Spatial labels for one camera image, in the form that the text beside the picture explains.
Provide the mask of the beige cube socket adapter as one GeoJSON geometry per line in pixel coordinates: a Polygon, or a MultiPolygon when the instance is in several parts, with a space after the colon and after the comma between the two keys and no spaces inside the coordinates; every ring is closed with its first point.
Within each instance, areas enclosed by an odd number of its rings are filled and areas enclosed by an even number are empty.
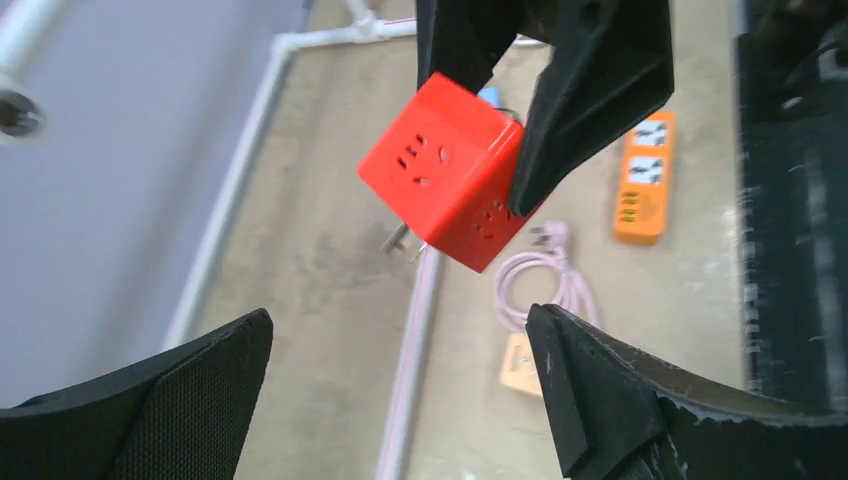
{"type": "Polygon", "coordinates": [[[508,336],[499,381],[509,389],[542,396],[536,364],[526,334],[512,333],[508,336]]]}

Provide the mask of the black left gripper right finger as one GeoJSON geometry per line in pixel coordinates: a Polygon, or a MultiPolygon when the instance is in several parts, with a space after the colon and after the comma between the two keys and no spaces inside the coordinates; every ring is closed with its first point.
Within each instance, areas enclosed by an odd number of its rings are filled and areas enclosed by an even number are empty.
{"type": "Polygon", "coordinates": [[[754,395],[622,342],[560,306],[526,332],[566,479],[843,479],[843,412],[754,395]]]}

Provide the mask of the orange power strip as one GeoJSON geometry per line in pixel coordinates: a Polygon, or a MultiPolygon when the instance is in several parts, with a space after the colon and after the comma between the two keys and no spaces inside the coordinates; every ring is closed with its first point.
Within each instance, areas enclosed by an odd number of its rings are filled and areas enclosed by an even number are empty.
{"type": "Polygon", "coordinates": [[[665,230],[676,116],[657,111],[624,137],[612,231],[624,243],[655,245],[665,230]]]}

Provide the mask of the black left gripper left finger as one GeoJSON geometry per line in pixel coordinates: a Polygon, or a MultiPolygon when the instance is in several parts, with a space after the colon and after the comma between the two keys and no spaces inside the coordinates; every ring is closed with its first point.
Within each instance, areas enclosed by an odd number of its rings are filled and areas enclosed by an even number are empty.
{"type": "Polygon", "coordinates": [[[272,341],[272,319],[257,309],[148,359],[2,409],[2,478],[233,478],[272,341]]]}

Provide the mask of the red cube socket adapter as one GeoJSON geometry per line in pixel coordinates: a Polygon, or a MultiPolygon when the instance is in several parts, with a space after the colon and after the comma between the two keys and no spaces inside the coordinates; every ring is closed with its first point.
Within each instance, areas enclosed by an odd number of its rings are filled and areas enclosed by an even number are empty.
{"type": "Polygon", "coordinates": [[[481,273],[526,222],[507,207],[523,133],[520,122],[435,73],[357,173],[421,240],[481,273]]]}

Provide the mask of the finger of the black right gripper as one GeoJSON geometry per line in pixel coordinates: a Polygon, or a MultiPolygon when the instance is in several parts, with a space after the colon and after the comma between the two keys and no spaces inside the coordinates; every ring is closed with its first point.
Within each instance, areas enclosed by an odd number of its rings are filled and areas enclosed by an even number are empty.
{"type": "Polygon", "coordinates": [[[574,169],[674,91],[668,1],[559,1],[527,114],[509,208],[530,215],[574,169]]]}
{"type": "Polygon", "coordinates": [[[440,73],[478,93],[527,21],[519,0],[417,0],[417,86],[440,73]]]}

